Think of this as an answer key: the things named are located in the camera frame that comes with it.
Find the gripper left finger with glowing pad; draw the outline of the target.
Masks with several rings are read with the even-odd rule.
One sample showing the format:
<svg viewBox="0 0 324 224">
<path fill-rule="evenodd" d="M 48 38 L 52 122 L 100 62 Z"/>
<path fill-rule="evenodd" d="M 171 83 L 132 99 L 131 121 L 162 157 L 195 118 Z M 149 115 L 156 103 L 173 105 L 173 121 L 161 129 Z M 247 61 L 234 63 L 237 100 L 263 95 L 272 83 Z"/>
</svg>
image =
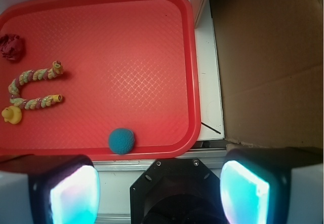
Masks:
<svg viewBox="0 0 324 224">
<path fill-rule="evenodd" d="M 1 156 L 1 223 L 95 223 L 99 202 L 88 156 Z"/>
</svg>

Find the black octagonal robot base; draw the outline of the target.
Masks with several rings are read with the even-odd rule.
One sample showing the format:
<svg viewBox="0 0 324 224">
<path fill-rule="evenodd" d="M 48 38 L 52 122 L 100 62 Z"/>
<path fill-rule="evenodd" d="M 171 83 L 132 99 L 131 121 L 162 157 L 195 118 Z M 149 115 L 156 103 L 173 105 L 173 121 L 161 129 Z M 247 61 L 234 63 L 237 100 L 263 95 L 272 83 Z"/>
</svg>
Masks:
<svg viewBox="0 0 324 224">
<path fill-rule="evenodd" d="M 157 159 L 130 187 L 131 223 L 227 223 L 220 179 L 199 159 Z"/>
</svg>

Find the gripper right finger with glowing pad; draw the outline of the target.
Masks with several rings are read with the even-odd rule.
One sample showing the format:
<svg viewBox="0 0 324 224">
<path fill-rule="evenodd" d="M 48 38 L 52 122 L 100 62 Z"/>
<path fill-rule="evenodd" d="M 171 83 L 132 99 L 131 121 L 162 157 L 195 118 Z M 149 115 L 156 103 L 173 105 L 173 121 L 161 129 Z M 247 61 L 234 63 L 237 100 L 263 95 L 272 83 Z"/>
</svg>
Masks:
<svg viewBox="0 0 324 224">
<path fill-rule="evenodd" d="M 323 223 L 323 150 L 234 148 L 220 194 L 229 223 Z"/>
</svg>

